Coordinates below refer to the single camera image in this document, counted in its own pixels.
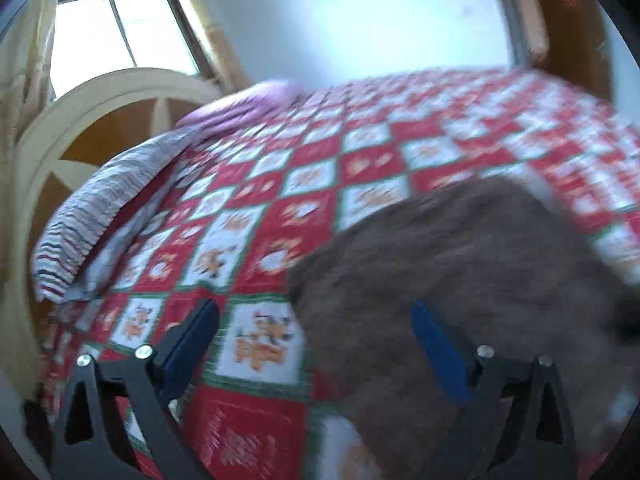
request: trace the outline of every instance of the checkered bedspread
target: checkered bedspread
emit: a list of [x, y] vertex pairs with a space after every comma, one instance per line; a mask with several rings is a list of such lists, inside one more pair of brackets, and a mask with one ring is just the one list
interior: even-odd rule
[[[173, 406], [205, 466], [220, 480], [355, 478], [372, 459], [313, 370], [282, 295], [287, 268], [412, 193], [501, 173], [564, 204], [635, 284], [639, 153], [638, 131], [610, 105], [538, 72], [430, 71], [315, 92], [181, 155], [180, 180], [107, 293], [52, 314], [46, 408], [55, 418], [79, 353], [121, 358], [212, 297], [221, 329]], [[122, 416], [156, 476], [125, 403]]]

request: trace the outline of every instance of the window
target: window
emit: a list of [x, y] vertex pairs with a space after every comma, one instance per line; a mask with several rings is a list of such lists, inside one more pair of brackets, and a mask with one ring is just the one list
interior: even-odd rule
[[136, 66], [210, 76], [177, 0], [59, 0], [51, 60], [56, 96]]

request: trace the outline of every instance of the window pane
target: window pane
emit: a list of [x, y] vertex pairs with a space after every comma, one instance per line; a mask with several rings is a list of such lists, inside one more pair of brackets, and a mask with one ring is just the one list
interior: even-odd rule
[[198, 72], [167, 0], [115, 0], [138, 66]]
[[59, 4], [51, 59], [51, 83], [57, 97], [92, 77], [132, 67], [107, 2], [75, 0]]

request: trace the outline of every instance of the screw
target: screw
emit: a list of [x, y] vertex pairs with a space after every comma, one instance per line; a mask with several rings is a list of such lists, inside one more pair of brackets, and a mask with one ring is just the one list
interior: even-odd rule
[[142, 345], [136, 348], [136, 357], [138, 359], [146, 359], [154, 352], [154, 349], [150, 345]]
[[549, 368], [549, 367], [554, 363], [554, 362], [551, 360], [551, 357], [549, 357], [548, 355], [541, 355], [541, 356], [538, 358], [538, 362], [539, 362], [541, 365], [543, 365], [543, 366], [545, 366], [545, 367], [547, 367], [547, 368]]
[[89, 354], [82, 354], [76, 359], [78, 366], [87, 366], [91, 362], [91, 356]]
[[478, 357], [491, 359], [495, 354], [495, 350], [491, 348], [489, 345], [480, 345], [476, 350], [476, 353], [478, 354]]

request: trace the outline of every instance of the window mullion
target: window mullion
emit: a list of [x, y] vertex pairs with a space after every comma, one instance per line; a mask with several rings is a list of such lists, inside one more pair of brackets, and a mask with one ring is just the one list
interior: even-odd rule
[[131, 61], [133, 62], [133, 66], [137, 67], [136, 58], [133, 56], [133, 50], [131, 49], [131, 45], [129, 44], [129, 40], [127, 39], [127, 33], [124, 31], [124, 25], [122, 25], [122, 20], [120, 19], [120, 13], [118, 12], [118, 8], [116, 7], [115, 0], [109, 0], [111, 4], [111, 10], [113, 11], [113, 15], [116, 18], [116, 23], [118, 24], [118, 28], [120, 29], [120, 34], [122, 35], [122, 39], [124, 41], [127, 50], [129, 51], [129, 55], [131, 56]]

